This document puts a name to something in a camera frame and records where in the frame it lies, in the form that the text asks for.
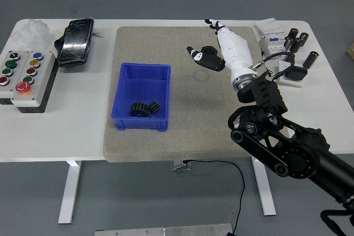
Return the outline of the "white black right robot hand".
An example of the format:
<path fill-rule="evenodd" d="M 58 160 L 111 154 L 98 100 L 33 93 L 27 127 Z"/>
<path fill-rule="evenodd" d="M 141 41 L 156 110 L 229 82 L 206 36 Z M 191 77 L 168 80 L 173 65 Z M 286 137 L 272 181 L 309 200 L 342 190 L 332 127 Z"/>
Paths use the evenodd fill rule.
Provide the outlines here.
<path fill-rule="evenodd" d="M 207 19 L 205 22 L 216 31 L 222 57 L 217 56 L 217 50 L 212 46 L 205 46 L 201 51 L 188 46 L 186 49 L 193 60 L 214 71 L 228 68 L 231 71 L 231 83 L 238 90 L 255 80 L 258 75 L 251 69 L 253 61 L 247 41 L 218 20 Z"/>

